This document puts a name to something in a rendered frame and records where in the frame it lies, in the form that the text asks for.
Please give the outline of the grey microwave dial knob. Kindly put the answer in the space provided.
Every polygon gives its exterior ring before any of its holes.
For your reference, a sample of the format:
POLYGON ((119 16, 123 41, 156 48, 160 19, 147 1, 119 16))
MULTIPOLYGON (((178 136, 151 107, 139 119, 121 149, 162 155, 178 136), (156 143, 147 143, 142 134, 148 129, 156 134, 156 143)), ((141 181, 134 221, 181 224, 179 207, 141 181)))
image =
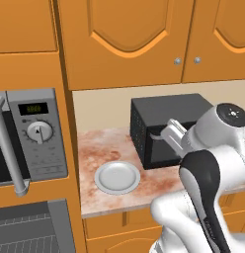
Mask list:
POLYGON ((28 126, 27 134, 37 144, 43 144, 52 137, 52 126, 43 121, 36 121, 28 126))

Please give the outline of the orange lower cupboard door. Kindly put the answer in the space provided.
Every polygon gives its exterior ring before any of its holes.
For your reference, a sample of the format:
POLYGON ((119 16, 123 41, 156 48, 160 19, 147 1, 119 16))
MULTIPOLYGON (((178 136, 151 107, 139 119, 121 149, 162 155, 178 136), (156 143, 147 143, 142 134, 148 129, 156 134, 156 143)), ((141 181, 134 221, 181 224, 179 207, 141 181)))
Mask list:
POLYGON ((245 233, 245 211, 226 213, 224 218, 231 232, 245 233))
POLYGON ((87 239, 88 253, 149 253, 161 235, 162 228, 154 226, 132 232, 87 239))

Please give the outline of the grey built-in microwave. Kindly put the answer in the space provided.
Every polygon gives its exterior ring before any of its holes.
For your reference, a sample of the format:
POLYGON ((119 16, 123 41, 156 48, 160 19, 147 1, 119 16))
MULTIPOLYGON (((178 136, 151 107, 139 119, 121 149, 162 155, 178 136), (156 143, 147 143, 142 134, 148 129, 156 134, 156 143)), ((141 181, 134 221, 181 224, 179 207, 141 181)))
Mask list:
MULTIPOLYGON (((63 178, 67 165, 55 92, 47 89, 0 91, 5 99, 2 114, 25 181, 63 178), (28 126, 43 121, 52 126, 52 137, 37 144, 28 137, 28 126)), ((13 184, 0 147, 0 185, 13 184)))

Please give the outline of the orange drawer front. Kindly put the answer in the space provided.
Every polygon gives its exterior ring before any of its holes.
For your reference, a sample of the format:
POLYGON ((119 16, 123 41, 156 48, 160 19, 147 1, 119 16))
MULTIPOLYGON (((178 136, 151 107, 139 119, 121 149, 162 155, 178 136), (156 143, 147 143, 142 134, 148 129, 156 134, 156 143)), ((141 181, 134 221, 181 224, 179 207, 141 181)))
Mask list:
POLYGON ((219 204, 224 213, 245 211, 245 192, 221 196, 219 204))
POLYGON ((86 234, 89 239, 113 235, 123 229, 123 214, 112 213, 84 219, 86 234))
POLYGON ((150 213, 150 208, 128 211, 125 215, 124 223, 132 227, 151 227, 158 225, 150 213))

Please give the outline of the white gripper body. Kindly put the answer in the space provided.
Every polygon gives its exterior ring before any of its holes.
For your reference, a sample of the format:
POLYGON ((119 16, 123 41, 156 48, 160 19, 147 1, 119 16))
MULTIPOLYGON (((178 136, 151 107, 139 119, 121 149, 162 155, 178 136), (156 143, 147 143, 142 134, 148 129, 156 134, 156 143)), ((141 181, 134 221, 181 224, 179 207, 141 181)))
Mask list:
POLYGON ((166 127, 160 132, 160 135, 178 156, 184 156, 185 151, 181 141, 186 132, 187 130, 178 121, 170 119, 166 127))

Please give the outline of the orange arched cupboard door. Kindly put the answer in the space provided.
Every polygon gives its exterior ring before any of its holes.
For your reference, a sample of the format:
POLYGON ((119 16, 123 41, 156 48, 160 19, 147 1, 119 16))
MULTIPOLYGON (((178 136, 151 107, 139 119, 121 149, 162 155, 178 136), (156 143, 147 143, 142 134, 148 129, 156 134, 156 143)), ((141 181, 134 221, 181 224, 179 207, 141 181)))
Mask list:
POLYGON ((245 79, 245 0, 195 0, 182 81, 236 79, 245 79))
POLYGON ((194 0, 58 0, 71 90, 179 83, 194 0), (174 59, 181 57, 179 65, 174 59))

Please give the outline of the black countertop microwave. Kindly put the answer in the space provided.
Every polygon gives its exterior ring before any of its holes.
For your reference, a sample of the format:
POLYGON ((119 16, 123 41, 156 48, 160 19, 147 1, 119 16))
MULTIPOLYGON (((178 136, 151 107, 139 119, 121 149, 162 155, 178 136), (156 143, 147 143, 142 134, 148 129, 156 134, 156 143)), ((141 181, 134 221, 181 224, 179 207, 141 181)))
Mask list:
POLYGON ((180 157, 157 136, 170 119, 189 129, 211 107, 212 104, 200 94, 132 98, 129 133, 143 168, 178 165, 180 157))

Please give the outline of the orange plain cupboard door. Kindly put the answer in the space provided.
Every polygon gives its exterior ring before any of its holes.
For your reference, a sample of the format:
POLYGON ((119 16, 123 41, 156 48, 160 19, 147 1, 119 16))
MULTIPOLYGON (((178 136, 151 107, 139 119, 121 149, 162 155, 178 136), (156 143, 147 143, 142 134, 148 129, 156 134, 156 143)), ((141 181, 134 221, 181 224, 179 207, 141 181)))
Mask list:
POLYGON ((0 0, 0 53, 56 49, 51 0, 0 0))

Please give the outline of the white round plate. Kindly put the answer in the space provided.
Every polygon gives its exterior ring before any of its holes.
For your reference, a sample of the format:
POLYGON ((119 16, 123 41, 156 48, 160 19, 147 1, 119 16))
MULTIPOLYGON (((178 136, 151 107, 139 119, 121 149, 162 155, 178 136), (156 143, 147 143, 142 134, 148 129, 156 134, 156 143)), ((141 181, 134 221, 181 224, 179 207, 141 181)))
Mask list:
POLYGON ((139 170, 129 162, 111 161, 95 172, 95 184, 109 195, 124 195, 133 191, 140 182, 139 170))

